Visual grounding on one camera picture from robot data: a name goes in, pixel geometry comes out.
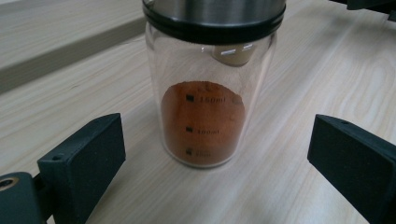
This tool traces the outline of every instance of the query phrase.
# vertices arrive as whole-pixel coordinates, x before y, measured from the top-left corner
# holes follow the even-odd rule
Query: clear glass container
[[[241,146],[276,45],[204,45],[146,28],[148,61],[166,150],[194,167],[228,161]]]

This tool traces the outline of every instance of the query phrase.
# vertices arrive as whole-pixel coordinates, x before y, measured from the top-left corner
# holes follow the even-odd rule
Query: orange powder
[[[192,165],[229,159],[245,120],[242,98],[216,83],[182,82],[163,96],[164,138],[168,150]]]

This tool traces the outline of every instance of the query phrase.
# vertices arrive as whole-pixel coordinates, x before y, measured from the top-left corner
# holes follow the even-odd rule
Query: printed measurement marking
[[[197,157],[210,157],[210,152],[209,151],[197,151],[195,153],[195,156],[197,156]]]
[[[186,94],[186,100],[190,102],[194,102],[194,96]]]
[[[192,156],[192,148],[190,147],[186,148],[186,154]]]
[[[198,134],[216,134],[219,133],[219,130],[198,130]]]
[[[201,96],[201,103],[218,104],[225,103],[225,97],[203,97]]]
[[[186,127],[186,132],[192,133],[192,127]]]

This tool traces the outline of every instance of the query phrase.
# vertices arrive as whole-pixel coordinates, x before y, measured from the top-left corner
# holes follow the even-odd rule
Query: wooden table
[[[29,54],[38,48],[35,38],[67,34],[49,37],[45,30],[39,38],[22,32],[25,21],[0,27],[0,175],[36,175],[36,161],[66,137],[119,112],[127,161],[88,223],[367,223],[306,154],[316,114],[346,119],[396,144],[396,23],[325,0],[289,0],[244,144],[225,165],[196,170],[173,160],[159,140],[139,1],[130,3],[135,17],[125,10],[127,1],[110,2],[97,4],[111,7],[111,16],[86,12],[106,17],[107,26],[101,22],[99,29],[84,14],[78,29],[88,33],[55,47],[43,41],[37,54]],[[0,12],[11,4],[21,1]],[[35,10],[43,7],[0,13],[0,22]],[[53,22],[76,20],[71,15]],[[15,35],[25,45],[12,41],[13,32],[26,34]]]

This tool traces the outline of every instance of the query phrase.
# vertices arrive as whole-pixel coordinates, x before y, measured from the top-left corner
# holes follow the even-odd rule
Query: silver lid
[[[143,0],[143,9],[148,22],[176,38],[231,44],[273,33],[285,0]]]

